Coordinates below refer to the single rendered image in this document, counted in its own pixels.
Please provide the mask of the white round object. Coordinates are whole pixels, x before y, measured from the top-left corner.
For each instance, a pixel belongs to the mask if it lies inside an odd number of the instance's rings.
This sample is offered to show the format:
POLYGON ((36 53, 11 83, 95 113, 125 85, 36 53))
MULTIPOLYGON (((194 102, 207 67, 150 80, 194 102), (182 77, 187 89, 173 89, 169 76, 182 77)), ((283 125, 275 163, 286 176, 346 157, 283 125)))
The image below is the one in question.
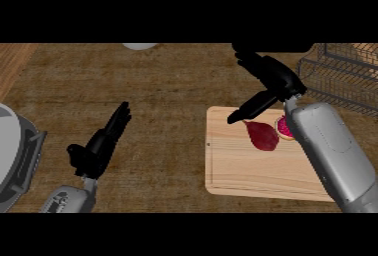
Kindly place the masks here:
POLYGON ((159 43, 123 43, 123 46, 132 50, 141 51, 151 49, 159 43))

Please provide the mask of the pink round fruit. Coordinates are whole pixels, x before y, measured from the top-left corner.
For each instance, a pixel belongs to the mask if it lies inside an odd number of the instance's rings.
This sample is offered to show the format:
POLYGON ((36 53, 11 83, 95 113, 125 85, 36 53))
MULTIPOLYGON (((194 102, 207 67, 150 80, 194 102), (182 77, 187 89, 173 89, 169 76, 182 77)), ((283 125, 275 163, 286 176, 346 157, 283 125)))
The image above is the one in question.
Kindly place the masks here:
POLYGON ((278 133, 278 136, 289 141, 295 140, 295 135, 290 131, 289 125, 287 125, 287 117, 281 116, 275 121, 275 130, 278 133))

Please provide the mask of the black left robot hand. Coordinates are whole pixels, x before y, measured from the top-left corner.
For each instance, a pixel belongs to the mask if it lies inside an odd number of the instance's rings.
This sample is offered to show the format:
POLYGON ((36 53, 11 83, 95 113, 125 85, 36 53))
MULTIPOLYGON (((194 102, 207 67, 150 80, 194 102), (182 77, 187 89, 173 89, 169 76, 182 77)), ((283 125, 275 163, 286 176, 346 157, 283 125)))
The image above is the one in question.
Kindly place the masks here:
POLYGON ((77 176, 91 179, 98 179, 103 176, 131 120, 129 103, 123 102, 107 126, 97 131, 86 146, 79 144, 69 146, 70 163, 76 168, 77 176))

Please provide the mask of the pale wooden cutting board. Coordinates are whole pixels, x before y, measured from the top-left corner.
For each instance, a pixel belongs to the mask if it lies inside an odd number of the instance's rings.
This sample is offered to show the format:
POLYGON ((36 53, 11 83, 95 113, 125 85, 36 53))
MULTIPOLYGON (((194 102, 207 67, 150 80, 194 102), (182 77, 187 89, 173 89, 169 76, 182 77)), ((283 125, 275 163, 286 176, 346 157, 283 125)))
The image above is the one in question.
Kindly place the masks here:
POLYGON ((296 141, 259 150, 246 124, 228 123, 235 107, 207 110, 206 189, 212 194, 333 202, 296 141))

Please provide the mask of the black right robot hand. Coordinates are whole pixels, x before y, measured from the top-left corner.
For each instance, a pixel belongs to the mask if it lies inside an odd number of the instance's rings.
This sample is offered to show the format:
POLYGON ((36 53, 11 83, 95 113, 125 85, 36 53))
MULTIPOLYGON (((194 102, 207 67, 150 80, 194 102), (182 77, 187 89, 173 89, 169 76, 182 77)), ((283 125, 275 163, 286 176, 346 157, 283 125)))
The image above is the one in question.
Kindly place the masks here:
POLYGON ((232 44, 238 65, 261 80, 266 87, 240 109, 228 117, 228 123, 244 119, 255 119, 281 101, 286 102, 295 96, 303 96, 308 92, 297 74, 290 67, 271 56, 258 54, 258 50, 246 43, 232 44))

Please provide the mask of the grey rounded appliance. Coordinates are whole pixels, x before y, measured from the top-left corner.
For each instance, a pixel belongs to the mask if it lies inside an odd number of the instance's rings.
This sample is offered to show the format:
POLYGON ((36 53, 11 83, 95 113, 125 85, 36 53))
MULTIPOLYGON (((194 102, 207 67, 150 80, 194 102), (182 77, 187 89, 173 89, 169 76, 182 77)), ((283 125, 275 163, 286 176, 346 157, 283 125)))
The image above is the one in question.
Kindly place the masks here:
POLYGON ((48 132, 0 103, 0 213, 29 192, 48 132))

